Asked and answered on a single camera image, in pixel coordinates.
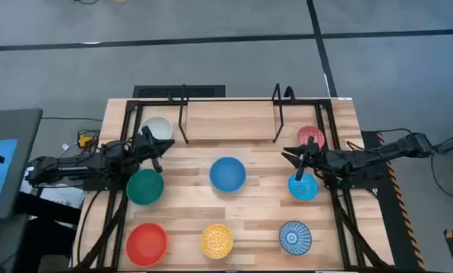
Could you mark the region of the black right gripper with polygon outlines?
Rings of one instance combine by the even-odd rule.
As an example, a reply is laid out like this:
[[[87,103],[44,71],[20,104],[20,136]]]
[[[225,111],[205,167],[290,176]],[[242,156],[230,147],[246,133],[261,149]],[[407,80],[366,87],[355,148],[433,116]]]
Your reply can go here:
[[[304,169],[310,162],[310,156],[314,153],[314,137],[308,138],[307,144],[298,147],[285,147],[282,156],[297,168],[296,180],[301,180]]]

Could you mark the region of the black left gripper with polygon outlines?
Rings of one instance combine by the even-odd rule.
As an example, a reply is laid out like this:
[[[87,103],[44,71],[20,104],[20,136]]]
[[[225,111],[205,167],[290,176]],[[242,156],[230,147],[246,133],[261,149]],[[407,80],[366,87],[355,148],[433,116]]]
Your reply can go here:
[[[152,160],[153,168],[158,173],[162,173],[162,166],[159,163],[160,154],[165,154],[173,146],[175,141],[173,139],[156,140],[148,126],[143,128],[143,135],[146,137],[146,146],[149,157]]]

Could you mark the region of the red-inside grey-patterned bowl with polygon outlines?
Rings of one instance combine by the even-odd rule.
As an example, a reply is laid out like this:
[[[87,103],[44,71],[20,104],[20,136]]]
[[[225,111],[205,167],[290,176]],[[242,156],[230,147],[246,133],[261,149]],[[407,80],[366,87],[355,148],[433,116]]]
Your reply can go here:
[[[307,145],[308,139],[313,137],[313,141],[322,149],[326,143],[324,133],[315,126],[304,126],[297,132],[297,141],[300,145]]]

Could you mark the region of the yellow-inside blue-lattice bowl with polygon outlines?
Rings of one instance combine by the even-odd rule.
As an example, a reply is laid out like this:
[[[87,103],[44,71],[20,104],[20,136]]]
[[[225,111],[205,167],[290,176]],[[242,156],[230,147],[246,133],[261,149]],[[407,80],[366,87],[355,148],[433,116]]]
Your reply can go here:
[[[202,233],[200,247],[211,259],[223,259],[233,249],[234,239],[231,230],[223,224],[211,224]]]

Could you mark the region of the wooden shelf black metal legs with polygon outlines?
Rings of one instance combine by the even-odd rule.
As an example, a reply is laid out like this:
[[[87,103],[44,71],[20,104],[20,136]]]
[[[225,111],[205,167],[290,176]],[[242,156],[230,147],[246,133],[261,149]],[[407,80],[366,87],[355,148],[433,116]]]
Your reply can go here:
[[[270,100],[190,101],[182,96],[180,108],[187,109],[186,127],[181,127],[185,142],[204,140],[271,140],[276,142],[284,120],[284,98],[295,101],[288,86],[281,93],[276,85]]]

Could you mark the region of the light-blue-inside orange-patterned bowl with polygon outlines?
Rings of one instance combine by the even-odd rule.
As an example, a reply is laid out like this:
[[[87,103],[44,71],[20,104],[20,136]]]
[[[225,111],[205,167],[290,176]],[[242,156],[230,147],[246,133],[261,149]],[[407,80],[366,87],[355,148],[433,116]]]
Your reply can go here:
[[[288,180],[289,193],[298,201],[312,201],[318,193],[318,184],[312,174],[304,173],[300,180],[292,174]]]

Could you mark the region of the green bowl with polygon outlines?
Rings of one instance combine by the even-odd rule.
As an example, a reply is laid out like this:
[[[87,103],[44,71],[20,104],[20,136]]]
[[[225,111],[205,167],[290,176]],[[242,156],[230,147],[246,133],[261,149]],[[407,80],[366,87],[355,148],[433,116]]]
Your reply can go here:
[[[143,169],[130,177],[126,194],[136,205],[151,206],[161,198],[164,188],[165,182],[160,173],[153,169]]]

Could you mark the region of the plain blue bowl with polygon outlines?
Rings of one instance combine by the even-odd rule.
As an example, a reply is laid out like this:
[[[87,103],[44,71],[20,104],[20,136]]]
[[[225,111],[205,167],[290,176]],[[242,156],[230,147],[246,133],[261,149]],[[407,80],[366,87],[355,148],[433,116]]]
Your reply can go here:
[[[237,158],[222,157],[209,169],[209,179],[218,191],[234,193],[246,183],[247,172],[244,164]]]

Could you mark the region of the yellow plug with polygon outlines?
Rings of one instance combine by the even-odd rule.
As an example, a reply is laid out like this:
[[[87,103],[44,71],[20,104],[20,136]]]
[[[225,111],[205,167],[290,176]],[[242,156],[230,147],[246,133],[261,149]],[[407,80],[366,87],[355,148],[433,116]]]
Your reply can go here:
[[[79,133],[77,137],[77,146],[80,149],[85,149],[92,141],[93,138],[91,136],[87,136],[85,133]]]

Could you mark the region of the blue white striped bowl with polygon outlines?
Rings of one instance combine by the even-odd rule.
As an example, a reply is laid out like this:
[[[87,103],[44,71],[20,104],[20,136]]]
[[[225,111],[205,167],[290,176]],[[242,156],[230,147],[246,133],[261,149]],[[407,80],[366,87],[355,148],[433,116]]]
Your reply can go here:
[[[279,243],[284,251],[293,256],[306,254],[312,246],[310,229],[300,221],[288,221],[279,231]]]

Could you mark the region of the red bowl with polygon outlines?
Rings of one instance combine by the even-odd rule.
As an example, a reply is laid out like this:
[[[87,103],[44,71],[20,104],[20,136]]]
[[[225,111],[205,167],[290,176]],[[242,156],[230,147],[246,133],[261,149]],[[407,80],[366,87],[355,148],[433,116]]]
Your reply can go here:
[[[140,267],[151,267],[165,255],[168,240],[163,228],[155,223],[135,227],[128,236],[126,253],[128,259]]]

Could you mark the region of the black hazard-striped floor mat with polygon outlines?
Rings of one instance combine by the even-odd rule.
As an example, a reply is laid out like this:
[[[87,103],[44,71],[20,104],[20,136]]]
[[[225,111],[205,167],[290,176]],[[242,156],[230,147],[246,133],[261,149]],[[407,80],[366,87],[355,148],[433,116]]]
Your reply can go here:
[[[392,163],[387,161],[369,167],[358,185],[371,192],[379,202],[394,265],[407,270],[425,271]]]

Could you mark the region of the white paper sheet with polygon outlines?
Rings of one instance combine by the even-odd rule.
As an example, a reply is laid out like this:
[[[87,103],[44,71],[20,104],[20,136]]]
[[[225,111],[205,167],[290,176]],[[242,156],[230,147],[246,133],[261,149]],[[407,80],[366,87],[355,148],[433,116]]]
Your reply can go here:
[[[82,208],[85,197],[85,192],[82,189],[64,187],[64,184],[59,184],[55,189],[36,189],[32,188],[26,181],[23,181],[20,186],[20,191],[23,193],[35,193],[41,199],[46,199],[76,209]]]

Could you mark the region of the black metal rig frame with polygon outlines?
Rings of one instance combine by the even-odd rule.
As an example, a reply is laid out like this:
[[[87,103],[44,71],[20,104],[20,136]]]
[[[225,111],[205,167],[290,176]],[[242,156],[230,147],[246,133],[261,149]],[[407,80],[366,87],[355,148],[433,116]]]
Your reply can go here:
[[[271,140],[207,140],[185,142],[187,109],[164,99],[110,99],[100,139],[130,137],[132,128],[152,116],[173,123],[175,144],[163,156],[165,190],[152,206],[127,205],[122,221],[113,230],[92,267],[133,273],[138,266],[127,257],[125,244],[131,231],[142,223],[159,224],[168,245],[157,271],[291,271],[341,270],[366,260],[348,229],[335,217],[335,192],[320,187],[311,202],[301,202],[288,191],[294,168],[283,156],[297,143],[304,125],[320,125],[330,147],[347,141],[362,143],[354,105],[340,99],[283,99],[284,126],[276,142]],[[209,169],[222,157],[240,160],[247,172],[239,191],[223,193],[214,188]],[[278,236],[288,221],[304,223],[312,234],[312,246],[302,256],[284,251]],[[203,231],[211,224],[226,225],[232,232],[232,251],[223,259],[208,258],[200,247]]]

